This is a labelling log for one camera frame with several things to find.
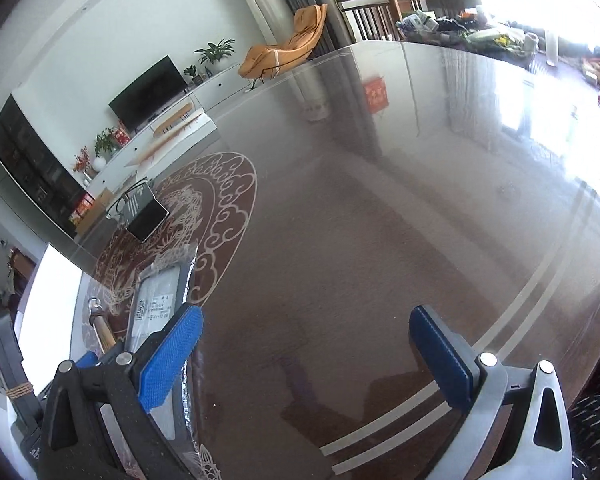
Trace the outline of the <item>wooden handle tool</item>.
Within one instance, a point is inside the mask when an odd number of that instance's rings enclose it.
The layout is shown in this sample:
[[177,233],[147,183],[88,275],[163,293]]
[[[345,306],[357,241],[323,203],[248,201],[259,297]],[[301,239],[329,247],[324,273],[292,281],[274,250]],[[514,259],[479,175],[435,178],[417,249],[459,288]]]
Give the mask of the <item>wooden handle tool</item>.
[[88,322],[94,330],[96,340],[100,351],[106,354],[114,348],[117,343],[117,338],[108,322],[108,314],[98,298],[90,298],[87,300]]

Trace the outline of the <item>clear packaged item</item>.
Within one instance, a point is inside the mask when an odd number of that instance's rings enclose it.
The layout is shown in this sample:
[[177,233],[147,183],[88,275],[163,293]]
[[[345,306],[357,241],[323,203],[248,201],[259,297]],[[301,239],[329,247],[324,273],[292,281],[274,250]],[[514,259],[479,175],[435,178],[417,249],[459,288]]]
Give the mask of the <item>clear packaged item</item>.
[[[162,330],[187,299],[189,279],[195,272],[198,240],[166,250],[140,272],[129,312],[124,348],[135,353],[152,333]],[[182,444],[190,438],[190,399],[187,364],[163,404],[149,414],[166,440]]]

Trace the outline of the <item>black frame eyeglasses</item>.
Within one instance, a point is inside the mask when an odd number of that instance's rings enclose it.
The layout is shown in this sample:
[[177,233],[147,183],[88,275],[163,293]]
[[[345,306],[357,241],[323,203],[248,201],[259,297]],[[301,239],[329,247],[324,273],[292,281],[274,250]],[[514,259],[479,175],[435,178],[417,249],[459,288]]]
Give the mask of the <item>black frame eyeglasses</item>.
[[106,209],[106,217],[117,222],[130,222],[153,197],[151,180],[143,178],[112,202]]

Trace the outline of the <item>black odor removing bar box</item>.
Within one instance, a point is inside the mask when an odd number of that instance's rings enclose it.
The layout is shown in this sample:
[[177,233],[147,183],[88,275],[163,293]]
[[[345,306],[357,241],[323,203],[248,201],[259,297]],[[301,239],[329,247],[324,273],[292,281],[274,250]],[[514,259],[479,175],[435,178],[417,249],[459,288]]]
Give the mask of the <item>black odor removing bar box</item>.
[[123,222],[125,229],[139,242],[145,243],[158,227],[169,217],[170,212],[163,203],[155,196],[143,207],[140,212],[130,221]]

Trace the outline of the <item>red flowers white vase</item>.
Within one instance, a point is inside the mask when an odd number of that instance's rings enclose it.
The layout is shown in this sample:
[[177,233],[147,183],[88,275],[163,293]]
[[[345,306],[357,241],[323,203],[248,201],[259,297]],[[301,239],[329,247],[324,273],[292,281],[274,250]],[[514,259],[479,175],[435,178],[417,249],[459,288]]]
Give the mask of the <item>red flowers white vase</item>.
[[79,154],[74,156],[74,164],[72,170],[77,174],[85,174],[87,177],[93,179],[96,174],[99,174],[106,167],[106,159],[102,156],[95,156],[91,158],[90,152],[86,146],[82,146]]

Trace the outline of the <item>black display cabinet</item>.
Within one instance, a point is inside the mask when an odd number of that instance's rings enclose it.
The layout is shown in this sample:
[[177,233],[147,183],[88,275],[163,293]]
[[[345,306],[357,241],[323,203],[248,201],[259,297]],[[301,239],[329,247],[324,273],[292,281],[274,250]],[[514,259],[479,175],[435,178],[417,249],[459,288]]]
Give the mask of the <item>black display cabinet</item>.
[[44,214],[76,236],[71,216],[85,190],[34,131],[13,96],[0,113],[0,162]]

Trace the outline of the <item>leafy plant beside red box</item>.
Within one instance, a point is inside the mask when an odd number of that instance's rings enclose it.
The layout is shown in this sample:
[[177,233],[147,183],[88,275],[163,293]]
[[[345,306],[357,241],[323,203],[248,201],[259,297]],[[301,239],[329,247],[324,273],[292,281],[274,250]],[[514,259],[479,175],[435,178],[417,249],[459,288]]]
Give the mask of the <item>leafy plant beside red box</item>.
[[96,157],[104,157],[111,154],[119,148],[119,144],[114,137],[114,128],[105,128],[97,136],[94,143],[94,153]]

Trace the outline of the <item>white coffee table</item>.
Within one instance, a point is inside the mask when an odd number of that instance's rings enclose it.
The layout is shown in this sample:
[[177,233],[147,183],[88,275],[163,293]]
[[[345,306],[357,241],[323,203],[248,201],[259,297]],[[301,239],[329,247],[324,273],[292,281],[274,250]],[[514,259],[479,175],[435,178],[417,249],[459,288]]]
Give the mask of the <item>white coffee table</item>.
[[215,130],[216,125],[207,114],[189,117],[141,148],[125,168],[135,170],[140,178],[154,178]]

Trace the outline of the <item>wooden stool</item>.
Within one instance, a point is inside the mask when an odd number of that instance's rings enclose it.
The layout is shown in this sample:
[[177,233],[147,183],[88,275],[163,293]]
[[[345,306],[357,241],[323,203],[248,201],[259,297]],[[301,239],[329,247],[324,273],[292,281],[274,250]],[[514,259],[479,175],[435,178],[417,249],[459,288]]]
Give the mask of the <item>wooden stool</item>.
[[193,106],[193,104],[185,104],[175,113],[166,118],[166,120],[164,120],[161,124],[152,128],[152,130],[154,130],[154,136],[162,136],[170,129],[179,125],[181,122],[184,122],[184,120],[189,118],[189,116],[193,113],[194,110],[195,107]]

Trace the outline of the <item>black flat television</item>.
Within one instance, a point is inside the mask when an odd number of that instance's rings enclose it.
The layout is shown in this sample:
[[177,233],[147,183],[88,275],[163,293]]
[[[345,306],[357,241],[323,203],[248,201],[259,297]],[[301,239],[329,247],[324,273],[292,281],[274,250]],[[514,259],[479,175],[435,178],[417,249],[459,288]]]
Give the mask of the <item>black flat television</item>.
[[186,89],[185,79],[166,55],[120,92],[109,107],[126,130],[135,131]]

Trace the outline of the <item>white tv cabinet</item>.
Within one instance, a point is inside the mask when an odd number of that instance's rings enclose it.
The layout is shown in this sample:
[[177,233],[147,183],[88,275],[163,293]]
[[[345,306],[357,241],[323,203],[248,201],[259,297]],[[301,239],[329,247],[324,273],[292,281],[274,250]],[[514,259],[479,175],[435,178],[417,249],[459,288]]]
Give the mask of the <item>white tv cabinet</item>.
[[105,169],[96,174],[91,183],[87,185],[86,192],[96,198],[105,188],[111,192],[120,188],[122,183],[135,171],[131,168],[125,168],[125,164],[141,148],[158,138],[158,136],[154,136],[152,128],[161,124],[185,104],[190,103],[195,107],[189,117],[196,117],[200,113],[207,114],[210,117],[210,112],[215,107],[227,99],[237,96],[239,92],[248,86],[248,80],[238,75],[238,67],[237,63],[232,63],[226,70],[213,75],[200,86],[179,96],[155,119],[148,122],[147,126],[141,128],[127,144],[124,144],[112,155],[110,161],[106,163]]

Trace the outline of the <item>small potted plant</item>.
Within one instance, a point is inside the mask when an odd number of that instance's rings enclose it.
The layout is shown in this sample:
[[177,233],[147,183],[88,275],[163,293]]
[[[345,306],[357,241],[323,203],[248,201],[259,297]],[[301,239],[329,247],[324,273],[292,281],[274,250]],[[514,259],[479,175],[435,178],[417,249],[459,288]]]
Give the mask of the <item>small potted plant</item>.
[[190,79],[193,86],[197,87],[204,83],[204,77],[198,72],[195,64],[189,65],[183,70],[183,74]]

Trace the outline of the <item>green potted plant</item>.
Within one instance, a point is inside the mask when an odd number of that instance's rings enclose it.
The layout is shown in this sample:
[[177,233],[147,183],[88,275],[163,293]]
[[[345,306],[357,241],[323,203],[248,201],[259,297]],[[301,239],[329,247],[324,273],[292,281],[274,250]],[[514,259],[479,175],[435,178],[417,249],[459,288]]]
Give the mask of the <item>green potted plant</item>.
[[235,53],[234,43],[233,38],[208,42],[205,47],[196,49],[195,53],[202,65],[208,66],[213,73],[217,74],[230,66],[230,58]]

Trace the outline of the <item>orange lounge chair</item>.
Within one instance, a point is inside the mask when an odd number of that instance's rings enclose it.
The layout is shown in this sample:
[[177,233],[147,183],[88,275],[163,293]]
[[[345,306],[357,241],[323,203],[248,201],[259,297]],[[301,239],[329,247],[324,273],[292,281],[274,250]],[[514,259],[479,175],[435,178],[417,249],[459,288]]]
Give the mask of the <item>orange lounge chair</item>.
[[257,44],[249,49],[238,75],[249,80],[273,79],[306,62],[321,39],[326,3],[306,6],[294,14],[294,33],[282,44]]

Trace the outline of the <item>white bottle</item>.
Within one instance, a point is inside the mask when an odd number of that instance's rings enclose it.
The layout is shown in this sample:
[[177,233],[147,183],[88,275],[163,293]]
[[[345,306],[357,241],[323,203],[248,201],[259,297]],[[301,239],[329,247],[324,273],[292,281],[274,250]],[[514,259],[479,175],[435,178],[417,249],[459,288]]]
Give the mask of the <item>white bottle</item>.
[[551,30],[545,32],[545,57],[548,66],[557,66],[559,61],[559,37]]

